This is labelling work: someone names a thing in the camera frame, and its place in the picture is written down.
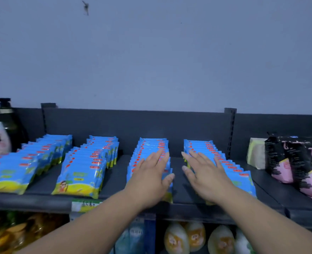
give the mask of price tag holder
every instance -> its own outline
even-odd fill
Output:
[[[94,209],[102,202],[103,200],[99,199],[73,199],[71,203],[71,211],[85,213]]]

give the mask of left hand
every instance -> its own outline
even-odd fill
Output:
[[[169,160],[169,153],[159,160],[162,149],[142,159],[125,186],[124,192],[141,210],[156,205],[167,192],[175,174],[167,175],[162,180],[162,173]]]

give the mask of blue-gray wall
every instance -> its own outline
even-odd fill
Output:
[[[13,106],[312,114],[312,0],[0,0]]]

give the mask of pump nozzle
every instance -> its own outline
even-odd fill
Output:
[[[0,108],[11,108],[10,98],[0,98]]]

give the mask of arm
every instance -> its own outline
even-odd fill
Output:
[[[124,190],[19,254],[107,254],[130,222],[162,199],[174,179],[174,174],[170,174],[162,180],[169,154],[159,161],[161,153],[162,150],[139,162]]]
[[[182,154],[195,171],[183,167],[192,187],[233,218],[257,253],[312,253],[312,233],[235,187],[217,158],[215,166],[204,154]]]

